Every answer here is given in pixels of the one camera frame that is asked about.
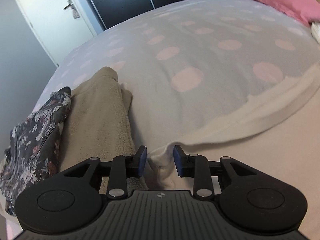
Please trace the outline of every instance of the polka dot bed sheet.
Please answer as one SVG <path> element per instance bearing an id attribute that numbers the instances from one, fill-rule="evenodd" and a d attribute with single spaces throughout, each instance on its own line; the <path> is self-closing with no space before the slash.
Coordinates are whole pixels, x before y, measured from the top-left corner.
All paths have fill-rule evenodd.
<path id="1" fill-rule="evenodd" d="M 230 114 L 320 60 L 310 29 L 253 0 L 186 0 L 116 25 L 74 49 L 44 88 L 72 89 L 100 68 L 133 93 L 129 119 L 149 151 Z"/>

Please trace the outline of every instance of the white door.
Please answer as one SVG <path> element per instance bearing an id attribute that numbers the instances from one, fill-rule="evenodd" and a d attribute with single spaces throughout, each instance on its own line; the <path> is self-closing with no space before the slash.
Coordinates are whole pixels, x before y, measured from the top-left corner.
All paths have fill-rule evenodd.
<path id="1" fill-rule="evenodd" d="M 68 0 L 17 0 L 17 3 L 39 42 L 57 66 L 71 50 L 94 36 L 81 14 L 74 19 L 71 6 L 64 10 L 69 4 Z"/>

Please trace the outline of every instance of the floral garment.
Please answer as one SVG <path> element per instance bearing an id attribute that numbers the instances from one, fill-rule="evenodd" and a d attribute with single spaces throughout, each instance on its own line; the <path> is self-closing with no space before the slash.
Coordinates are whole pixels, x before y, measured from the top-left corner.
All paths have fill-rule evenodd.
<path id="1" fill-rule="evenodd" d="M 8 214 L 15 216 L 14 203 L 24 189 L 57 172 L 63 122 L 70 106 L 71 89 L 64 87 L 11 131 L 10 148 L 0 170 L 0 190 Z"/>

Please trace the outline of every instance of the bed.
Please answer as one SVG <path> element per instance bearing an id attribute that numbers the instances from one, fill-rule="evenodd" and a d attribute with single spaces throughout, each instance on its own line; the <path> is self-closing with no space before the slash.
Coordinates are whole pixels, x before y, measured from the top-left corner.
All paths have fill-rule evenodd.
<path id="1" fill-rule="evenodd" d="M 51 92 L 109 66 L 133 94 L 132 138 L 147 146 L 158 187 L 192 188 L 172 166 L 175 143 L 209 160 L 228 155 L 301 190 L 308 212 L 300 231 L 319 239 L 319 60 L 310 29 L 267 5 L 187 0 L 74 49 L 34 111 Z"/>

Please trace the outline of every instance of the wrinkled fabric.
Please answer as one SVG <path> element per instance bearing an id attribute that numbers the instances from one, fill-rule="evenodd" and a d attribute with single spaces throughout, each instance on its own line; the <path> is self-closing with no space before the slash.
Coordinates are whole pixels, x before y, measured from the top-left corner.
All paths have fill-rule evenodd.
<path id="1" fill-rule="evenodd" d="M 24 189 L 57 172 L 63 121 L 70 106 L 71 90 L 64 87 L 12 129 L 0 172 L 0 190 L 6 197 L 8 214 L 15 216 L 14 203 Z"/>

